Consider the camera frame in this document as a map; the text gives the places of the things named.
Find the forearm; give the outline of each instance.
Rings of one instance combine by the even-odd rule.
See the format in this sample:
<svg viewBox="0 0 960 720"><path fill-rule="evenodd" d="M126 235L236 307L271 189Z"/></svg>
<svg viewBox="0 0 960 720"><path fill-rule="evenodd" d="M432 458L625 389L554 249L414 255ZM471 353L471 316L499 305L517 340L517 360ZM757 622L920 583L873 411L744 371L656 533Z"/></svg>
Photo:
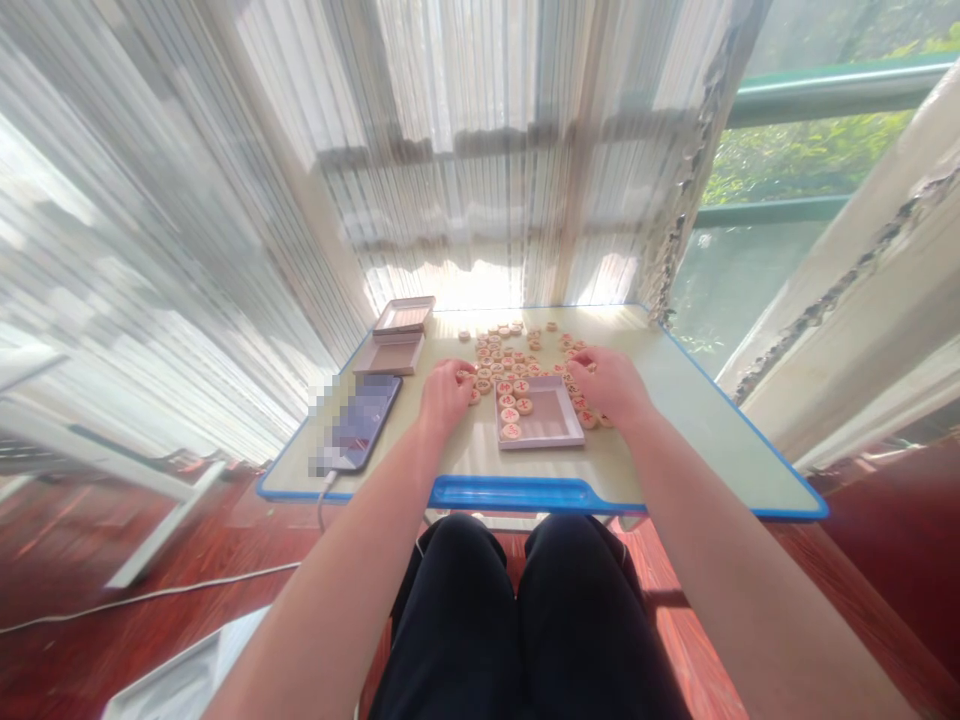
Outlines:
<svg viewBox="0 0 960 720"><path fill-rule="evenodd" d="M443 442L415 423L287 583L205 718L350 717Z"/></svg>
<svg viewBox="0 0 960 720"><path fill-rule="evenodd" d="M909 717L812 581L655 411L624 428L691 606L751 717Z"/></svg>

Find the hand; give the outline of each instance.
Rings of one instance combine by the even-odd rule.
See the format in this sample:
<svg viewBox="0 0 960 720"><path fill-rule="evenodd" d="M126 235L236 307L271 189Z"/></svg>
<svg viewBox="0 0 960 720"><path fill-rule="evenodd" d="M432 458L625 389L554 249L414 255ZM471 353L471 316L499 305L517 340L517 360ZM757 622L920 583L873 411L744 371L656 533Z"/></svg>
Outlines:
<svg viewBox="0 0 960 720"><path fill-rule="evenodd" d="M597 364L592 373L586 367L591 363ZM656 412L640 373L625 353L609 348L587 348L570 359L567 370L587 402L610 418L618 430L636 425Z"/></svg>
<svg viewBox="0 0 960 720"><path fill-rule="evenodd" d="M431 437L437 437L442 442L446 442L460 424L470 402L475 378L471 374L461 380L457 377L460 370L476 372L473 365L465 360L441 360L423 384L418 422L429 431Z"/></svg>

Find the smartphone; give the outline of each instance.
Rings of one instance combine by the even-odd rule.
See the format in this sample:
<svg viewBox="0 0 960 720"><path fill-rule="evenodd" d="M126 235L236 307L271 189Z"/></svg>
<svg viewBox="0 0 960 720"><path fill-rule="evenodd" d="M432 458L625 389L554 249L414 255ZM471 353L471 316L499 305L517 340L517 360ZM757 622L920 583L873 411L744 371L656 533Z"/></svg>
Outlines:
<svg viewBox="0 0 960 720"><path fill-rule="evenodd" d="M403 379L394 375L357 375L357 386L340 408L324 447L318 448L314 472L359 472L367 465L387 421Z"/></svg>

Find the white curtain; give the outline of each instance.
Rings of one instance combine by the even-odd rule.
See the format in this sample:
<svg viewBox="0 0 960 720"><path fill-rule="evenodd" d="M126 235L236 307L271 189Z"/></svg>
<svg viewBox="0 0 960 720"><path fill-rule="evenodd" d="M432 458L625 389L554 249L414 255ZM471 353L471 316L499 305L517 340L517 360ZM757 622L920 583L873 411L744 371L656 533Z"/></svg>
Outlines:
<svg viewBox="0 0 960 720"><path fill-rule="evenodd" d="M391 298L662 311L766 0L0 7L0 343L131 449L276 454Z"/></svg>
<svg viewBox="0 0 960 720"><path fill-rule="evenodd" d="M960 397L957 117L960 63L718 377L801 470Z"/></svg>

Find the black pants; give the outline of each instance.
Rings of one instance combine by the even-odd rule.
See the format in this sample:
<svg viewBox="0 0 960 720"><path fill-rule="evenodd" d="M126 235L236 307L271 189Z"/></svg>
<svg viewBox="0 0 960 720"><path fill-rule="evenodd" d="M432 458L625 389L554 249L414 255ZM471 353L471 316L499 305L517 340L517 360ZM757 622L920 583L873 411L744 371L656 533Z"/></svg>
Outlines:
<svg viewBox="0 0 960 720"><path fill-rule="evenodd" d="M540 524L516 599L475 518L444 518L417 546L371 718L689 717L626 546L594 518Z"/></svg>

